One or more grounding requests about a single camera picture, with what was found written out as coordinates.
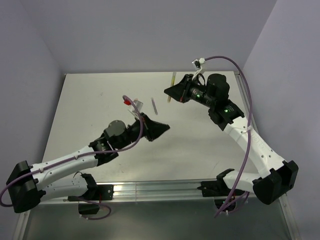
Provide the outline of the purple pen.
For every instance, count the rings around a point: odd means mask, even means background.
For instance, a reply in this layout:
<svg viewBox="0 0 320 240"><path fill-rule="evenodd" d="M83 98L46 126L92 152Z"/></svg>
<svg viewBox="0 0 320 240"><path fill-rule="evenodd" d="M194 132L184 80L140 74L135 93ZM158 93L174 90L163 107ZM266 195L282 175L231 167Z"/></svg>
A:
<svg viewBox="0 0 320 240"><path fill-rule="evenodd" d="M158 110L157 110L157 106L156 106L155 100L154 100L153 97L151 97L150 100L151 100L153 111L154 111L155 115L157 116L159 113L158 113Z"/></svg>

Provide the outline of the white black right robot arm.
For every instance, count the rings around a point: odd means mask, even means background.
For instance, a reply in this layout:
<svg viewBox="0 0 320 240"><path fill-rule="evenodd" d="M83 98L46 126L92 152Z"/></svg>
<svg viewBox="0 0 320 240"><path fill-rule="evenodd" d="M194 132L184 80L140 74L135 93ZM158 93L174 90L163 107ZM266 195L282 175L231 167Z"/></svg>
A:
<svg viewBox="0 0 320 240"><path fill-rule="evenodd" d="M164 93L180 103L193 100L208 107L210 119L245 152L257 173L245 173L229 168L218 174L209 187L215 196L254 193L266 205L273 203L294 187L299 167L277 154L248 124L242 110L229 99L230 85L223 74L208 76L205 85L196 77L186 74L183 79L164 90Z"/></svg>

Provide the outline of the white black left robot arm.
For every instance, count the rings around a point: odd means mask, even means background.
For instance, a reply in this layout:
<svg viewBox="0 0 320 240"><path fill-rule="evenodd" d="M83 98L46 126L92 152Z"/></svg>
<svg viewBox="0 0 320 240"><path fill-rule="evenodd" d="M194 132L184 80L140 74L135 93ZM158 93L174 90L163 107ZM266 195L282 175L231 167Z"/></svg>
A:
<svg viewBox="0 0 320 240"><path fill-rule="evenodd" d="M100 137L71 154L44 163L21 161L14 166L5 188L0 192L1 195L8 192L11 202L1 202L0 205L12 207L15 213L23 213L55 198L90 201L98 193L93 176L83 173L68 179L69 175L107 164L120 152L132 149L142 138L153 142L169 129L168 124L153 121L140 113L133 124L112 121Z"/></svg>

